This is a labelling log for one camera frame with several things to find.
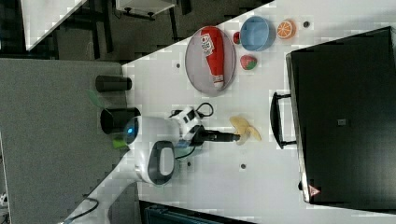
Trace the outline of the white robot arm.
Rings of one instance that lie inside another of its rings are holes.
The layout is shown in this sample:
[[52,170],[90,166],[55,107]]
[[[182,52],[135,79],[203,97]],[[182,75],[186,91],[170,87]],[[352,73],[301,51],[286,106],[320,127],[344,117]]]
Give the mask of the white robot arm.
[[110,224],[109,208],[128,186],[135,182],[161,186],[171,180],[177,148],[241,139],[236,133],[205,129],[204,116],[188,106],[168,118],[140,115],[130,119],[123,131],[128,152],[62,224]]

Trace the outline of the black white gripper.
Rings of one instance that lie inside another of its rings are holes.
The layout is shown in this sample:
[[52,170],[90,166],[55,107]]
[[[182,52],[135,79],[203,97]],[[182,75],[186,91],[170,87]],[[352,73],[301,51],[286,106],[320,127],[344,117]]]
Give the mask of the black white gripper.
[[[199,147],[203,144],[204,141],[199,137],[199,132],[205,129],[202,123],[204,117],[204,114],[192,106],[171,112],[170,119],[175,119],[180,129],[177,147]],[[216,133],[214,137],[215,142],[237,142],[239,140],[240,135],[234,133]]]

